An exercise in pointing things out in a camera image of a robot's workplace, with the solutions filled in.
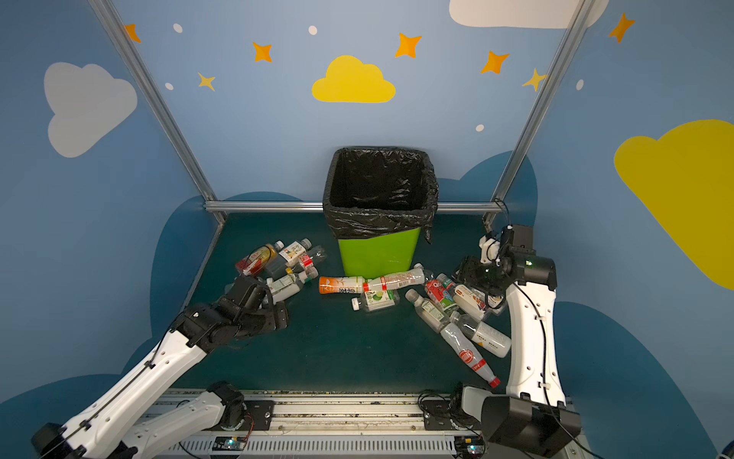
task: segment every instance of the orange label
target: orange label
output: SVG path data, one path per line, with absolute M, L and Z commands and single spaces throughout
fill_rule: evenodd
M 471 352 L 469 349 L 464 349 L 459 353 L 459 357 L 464 361 L 465 364 L 468 364 L 472 360 L 474 360 L 474 353 Z

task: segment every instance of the painted cloud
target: painted cloud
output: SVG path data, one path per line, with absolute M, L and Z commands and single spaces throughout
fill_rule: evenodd
M 56 62 L 46 70 L 43 89 L 54 111 L 48 139 L 67 158 L 89 150 L 137 106 L 133 85 L 96 64 L 79 68 Z
M 587 26 L 602 15 L 609 0 L 597 0 Z M 463 26 L 565 29 L 578 0 L 451 0 L 448 13 Z

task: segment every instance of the bottle cap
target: bottle cap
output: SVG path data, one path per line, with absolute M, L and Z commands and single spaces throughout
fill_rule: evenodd
M 410 301 L 411 303 L 415 303 L 418 301 L 418 298 L 421 296 L 416 292 L 414 289 L 410 289 L 407 292 L 405 292 L 405 299 Z

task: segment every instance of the cable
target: cable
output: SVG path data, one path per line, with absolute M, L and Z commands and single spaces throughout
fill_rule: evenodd
M 530 304 L 533 305 L 535 314 L 538 316 L 538 322 L 540 323 L 540 329 L 543 332 L 543 372 L 541 373 L 541 376 L 543 377 L 543 394 L 545 395 L 545 403 L 550 407 L 551 401 L 548 399 L 548 388 L 545 387 L 545 358 L 546 358 L 546 352 L 548 351 L 548 337 L 545 334 L 545 325 L 543 325 L 543 321 L 540 320 L 540 311 L 538 311 L 538 308 L 537 306 L 535 306 L 535 302 L 532 300 L 532 298 L 530 298 L 530 296 L 528 296 L 528 294 L 525 293 L 525 290 L 520 288 L 520 285 L 517 284 L 517 281 L 515 282 L 515 286 L 517 287 L 518 290 L 520 290 L 522 294 L 525 295 L 525 298 L 528 299 Z M 578 440 L 576 440 L 576 438 L 573 435 L 571 435 L 571 432 L 569 432 L 568 429 L 566 429 L 566 427 L 563 427 L 563 424 L 561 424 L 561 421 L 556 417 L 556 414 L 553 412 L 553 407 L 550 407 L 550 415 L 553 417 L 553 419 L 556 420 L 556 423 L 558 424 L 558 426 L 561 429 L 563 429 L 564 432 L 566 432 L 566 435 L 571 437 L 573 442 L 576 443 L 578 447 L 583 449 L 585 452 L 588 452 L 590 455 L 594 456 L 597 459 L 604 459 L 604 457 L 599 456 L 598 454 L 592 452 L 590 449 L 586 448 L 584 445 L 579 443 Z
M 156 350 L 153 351 L 153 356 L 150 358 L 150 360 L 148 360 L 148 361 L 145 362 L 145 365 L 143 365 L 143 367 L 140 369 L 140 371 L 137 373 L 137 375 L 133 376 L 132 379 L 130 379 L 127 384 L 125 384 L 119 391 L 117 391 L 117 393 L 115 395 L 113 395 L 112 398 L 110 398 L 109 400 L 107 400 L 107 402 L 105 402 L 105 404 L 102 405 L 92 416 L 90 416 L 89 418 L 87 418 L 84 421 L 80 422 L 79 423 L 79 427 L 77 427 L 76 430 L 74 430 L 72 433 L 70 433 L 68 437 L 62 437 L 62 439 L 61 439 L 61 441 L 59 443 L 57 443 L 56 445 L 54 445 L 54 447 L 51 448 L 49 451 L 46 451 L 45 453 L 43 453 L 38 459 L 43 459 L 46 456 L 48 456 L 49 454 L 51 454 L 52 451 L 54 451 L 56 448 L 58 448 L 59 446 L 63 445 L 65 442 L 67 442 L 69 440 L 69 438 L 75 436 L 75 434 L 77 434 L 77 432 L 80 431 L 81 429 L 83 429 L 85 427 L 87 429 L 89 429 L 90 427 L 92 427 L 92 425 L 90 424 L 90 421 L 92 421 L 94 418 L 96 418 L 97 416 L 99 416 L 99 413 L 101 413 L 102 410 L 104 410 L 104 408 L 107 408 L 107 406 L 110 403 L 112 403 L 112 401 L 114 399 L 118 398 L 120 396 L 120 394 L 122 394 L 128 387 L 130 387 L 130 385 L 133 382 L 135 382 L 135 380 L 138 377 L 140 377 L 140 375 L 143 374 L 143 372 L 145 371 L 145 369 L 147 369 L 147 368 L 153 369 L 153 367 L 156 366 L 153 363 L 153 361 L 156 359 L 156 356 L 158 355 L 158 351 L 161 349 L 161 345 L 163 344 L 163 340 L 166 339 L 166 335 L 168 334 L 168 331 L 171 329 L 171 326 L 182 315 L 182 313 L 183 312 L 178 313 L 176 315 L 176 317 L 171 321 L 171 323 L 168 324 L 168 326 L 166 327 L 166 331 L 163 332 L 163 337 L 161 338 L 161 341 L 158 341 L 158 346 L 156 346 Z

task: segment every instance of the green trash can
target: green trash can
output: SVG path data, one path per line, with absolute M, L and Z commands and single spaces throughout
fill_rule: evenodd
M 342 148 L 324 188 L 324 215 L 339 241 L 347 276 L 407 271 L 421 228 L 430 242 L 438 182 L 423 151 Z

